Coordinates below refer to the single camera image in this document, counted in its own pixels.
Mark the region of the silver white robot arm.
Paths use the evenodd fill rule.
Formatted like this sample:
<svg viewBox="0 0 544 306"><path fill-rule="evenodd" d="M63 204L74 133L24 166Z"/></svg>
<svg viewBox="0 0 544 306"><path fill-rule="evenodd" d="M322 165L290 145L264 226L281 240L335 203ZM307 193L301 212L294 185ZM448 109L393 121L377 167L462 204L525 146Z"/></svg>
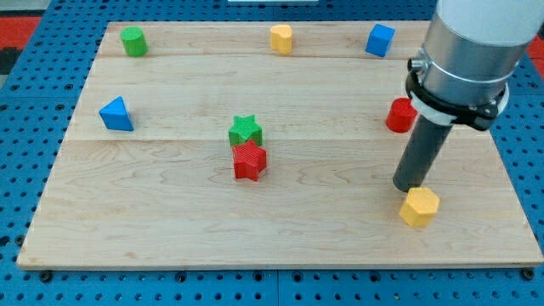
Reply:
<svg viewBox="0 0 544 306"><path fill-rule="evenodd" d="M542 23L543 0L438 0L424 42L408 61L412 106L436 125L489 129Z"/></svg>

